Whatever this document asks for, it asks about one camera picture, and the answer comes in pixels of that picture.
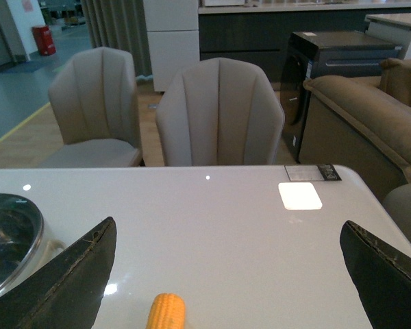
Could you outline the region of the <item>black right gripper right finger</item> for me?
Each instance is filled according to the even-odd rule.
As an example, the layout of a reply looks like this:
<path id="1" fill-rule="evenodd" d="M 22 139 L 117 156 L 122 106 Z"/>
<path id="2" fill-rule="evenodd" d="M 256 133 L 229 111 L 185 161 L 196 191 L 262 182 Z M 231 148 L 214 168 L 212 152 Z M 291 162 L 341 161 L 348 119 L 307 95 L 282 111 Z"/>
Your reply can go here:
<path id="1" fill-rule="evenodd" d="M 372 327 L 411 328 L 411 258 L 352 221 L 340 248 Z"/>

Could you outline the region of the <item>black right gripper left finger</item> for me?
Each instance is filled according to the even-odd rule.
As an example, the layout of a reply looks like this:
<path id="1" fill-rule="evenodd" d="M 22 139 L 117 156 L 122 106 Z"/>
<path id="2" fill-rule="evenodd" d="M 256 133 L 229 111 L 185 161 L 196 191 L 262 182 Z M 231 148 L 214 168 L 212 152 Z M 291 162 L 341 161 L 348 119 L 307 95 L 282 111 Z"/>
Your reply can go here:
<path id="1" fill-rule="evenodd" d="M 0 297 L 0 328 L 91 328 L 110 278 L 116 223 L 108 217 Z"/>

